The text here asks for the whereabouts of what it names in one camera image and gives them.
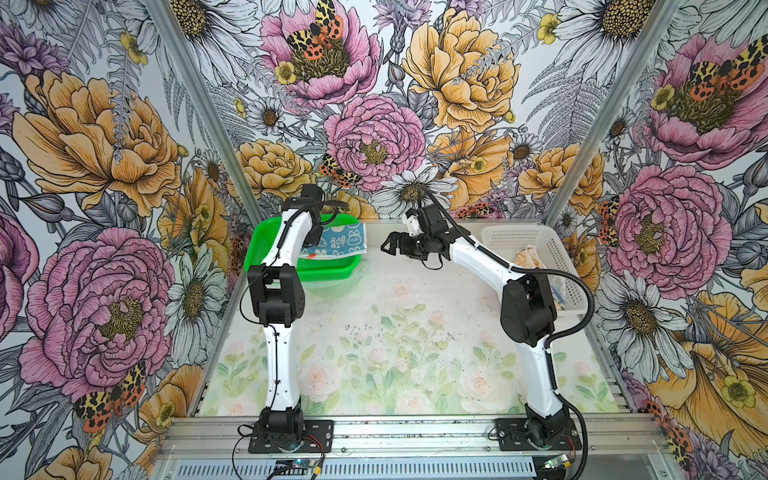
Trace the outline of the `blue bunny pattern towel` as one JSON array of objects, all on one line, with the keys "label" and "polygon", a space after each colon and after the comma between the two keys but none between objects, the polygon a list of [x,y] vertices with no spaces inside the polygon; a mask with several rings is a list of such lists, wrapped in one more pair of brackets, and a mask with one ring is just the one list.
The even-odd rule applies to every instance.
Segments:
[{"label": "blue bunny pattern towel", "polygon": [[303,248],[301,259],[337,260],[363,255],[367,252],[367,237],[363,223],[325,228],[317,245]]}]

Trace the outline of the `green plastic basket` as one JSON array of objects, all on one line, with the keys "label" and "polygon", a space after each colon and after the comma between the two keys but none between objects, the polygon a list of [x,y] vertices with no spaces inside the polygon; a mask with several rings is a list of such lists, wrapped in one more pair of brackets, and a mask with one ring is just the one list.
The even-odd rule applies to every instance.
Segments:
[{"label": "green plastic basket", "polygon": [[[323,230],[334,226],[355,223],[361,222],[352,215],[338,214],[332,223],[323,227]],[[275,217],[265,220],[255,228],[243,263],[245,271],[252,264],[261,264],[263,262],[276,242],[281,224],[281,219]],[[306,260],[299,257],[296,268],[302,282],[344,280],[352,275],[363,255],[337,260]]]}]

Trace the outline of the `white plastic basket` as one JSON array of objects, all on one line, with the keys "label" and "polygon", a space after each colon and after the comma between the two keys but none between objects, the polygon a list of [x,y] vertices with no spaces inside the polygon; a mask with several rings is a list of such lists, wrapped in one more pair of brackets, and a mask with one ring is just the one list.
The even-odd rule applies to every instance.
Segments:
[{"label": "white plastic basket", "polygon": [[[571,258],[557,233],[540,224],[491,224],[480,230],[480,241],[505,260],[514,261],[518,251],[534,246],[548,269],[577,274]],[[567,298],[566,314],[583,315],[587,310],[584,291],[573,281],[565,280],[563,294]]]}]

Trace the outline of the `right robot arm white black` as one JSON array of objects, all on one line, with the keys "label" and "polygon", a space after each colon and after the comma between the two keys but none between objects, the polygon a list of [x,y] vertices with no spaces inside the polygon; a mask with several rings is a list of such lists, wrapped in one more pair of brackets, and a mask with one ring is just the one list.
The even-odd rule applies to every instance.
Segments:
[{"label": "right robot arm white black", "polygon": [[548,278],[523,272],[479,240],[469,230],[429,204],[403,215],[405,232],[392,232],[381,251],[426,262],[432,254],[440,261],[462,266],[489,285],[500,301],[500,324],[518,345],[527,382],[526,423],[523,432],[537,448],[549,447],[570,419],[559,397],[547,341],[554,333],[557,311]]}]

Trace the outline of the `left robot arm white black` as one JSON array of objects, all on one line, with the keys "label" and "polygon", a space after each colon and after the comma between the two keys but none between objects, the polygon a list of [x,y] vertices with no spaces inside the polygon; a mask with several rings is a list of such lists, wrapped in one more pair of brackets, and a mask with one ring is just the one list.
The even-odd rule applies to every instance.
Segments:
[{"label": "left robot arm white black", "polygon": [[264,259],[247,269],[252,318],[267,340],[268,388],[265,407],[253,427],[252,454],[295,452],[302,448],[305,422],[294,358],[292,324],[305,310],[306,298],[297,262],[303,248],[317,244],[324,226],[322,210],[344,209],[327,200],[323,190],[307,184],[301,194],[283,202],[276,236]]}]

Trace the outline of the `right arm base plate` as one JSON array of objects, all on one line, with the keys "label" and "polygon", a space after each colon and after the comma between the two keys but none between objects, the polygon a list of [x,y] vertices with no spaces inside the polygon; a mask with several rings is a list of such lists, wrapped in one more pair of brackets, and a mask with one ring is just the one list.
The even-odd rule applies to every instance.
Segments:
[{"label": "right arm base plate", "polygon": [[577,451],[582,438],[572,420],[554,426],[538,424],[522,417],[502,417],[494,420],[494,433],[501,451]]}]

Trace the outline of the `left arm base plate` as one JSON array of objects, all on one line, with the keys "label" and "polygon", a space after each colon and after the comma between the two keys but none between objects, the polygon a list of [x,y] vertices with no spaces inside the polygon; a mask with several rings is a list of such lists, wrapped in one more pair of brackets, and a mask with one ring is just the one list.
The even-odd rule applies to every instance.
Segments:
[{"label": "left arm base plate", "polygon": [[300,427],[290,426],[286,432],[276,427],[254,424],[247,451],[250,454],[325,454],[332,451],[335,422],[304,420]]}]

